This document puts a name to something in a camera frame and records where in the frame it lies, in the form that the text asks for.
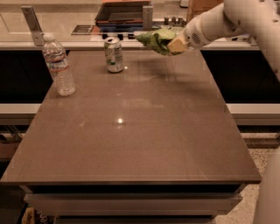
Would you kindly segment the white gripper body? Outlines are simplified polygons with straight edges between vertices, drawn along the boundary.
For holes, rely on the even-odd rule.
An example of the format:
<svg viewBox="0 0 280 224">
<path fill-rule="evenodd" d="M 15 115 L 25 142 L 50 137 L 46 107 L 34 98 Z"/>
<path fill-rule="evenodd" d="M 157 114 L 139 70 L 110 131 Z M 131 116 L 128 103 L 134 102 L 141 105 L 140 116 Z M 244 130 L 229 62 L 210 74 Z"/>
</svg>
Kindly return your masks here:
<svg viewBox="0 0 280 224">
<path fill-rule="evenodd" d="M 199 49 L 211 43 L 202 29 L 202 17 L 193 18 L 185 27 L 185 38 L 192 48 Z"/>
</svg>

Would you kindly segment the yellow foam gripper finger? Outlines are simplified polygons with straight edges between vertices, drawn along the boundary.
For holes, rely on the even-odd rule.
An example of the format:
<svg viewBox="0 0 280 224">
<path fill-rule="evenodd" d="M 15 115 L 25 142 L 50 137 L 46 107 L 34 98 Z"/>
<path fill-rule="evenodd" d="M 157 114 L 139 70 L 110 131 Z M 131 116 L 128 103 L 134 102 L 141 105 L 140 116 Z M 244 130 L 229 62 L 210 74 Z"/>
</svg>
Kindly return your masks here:
<svg viewBox="0 0 280 224">
<path fill-rule="evenodd" d="M 183 53 L 189 47 L 189 42 L 184 36 L 177 36 L 168 45 L 169 53 Z"/>
</svg>

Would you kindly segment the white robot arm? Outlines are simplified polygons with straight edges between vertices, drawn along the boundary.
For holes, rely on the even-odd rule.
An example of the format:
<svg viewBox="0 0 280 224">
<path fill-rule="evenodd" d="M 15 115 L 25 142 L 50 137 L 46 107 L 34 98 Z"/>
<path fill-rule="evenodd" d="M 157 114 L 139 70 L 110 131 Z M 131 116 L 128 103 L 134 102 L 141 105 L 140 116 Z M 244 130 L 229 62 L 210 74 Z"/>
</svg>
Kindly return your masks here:
<svg viewBox="0 0 280 224">
<path fill-rule="evenodd" d="M 172 53 L 183 52 L 243 32 L 253 37 L 280 80 L 280 17 L 273 0 L 224 0 L 192 19 L 167 47 Z M 280 147 L 262 176 L 254 224 L 280 224 Z"/>
</svg>

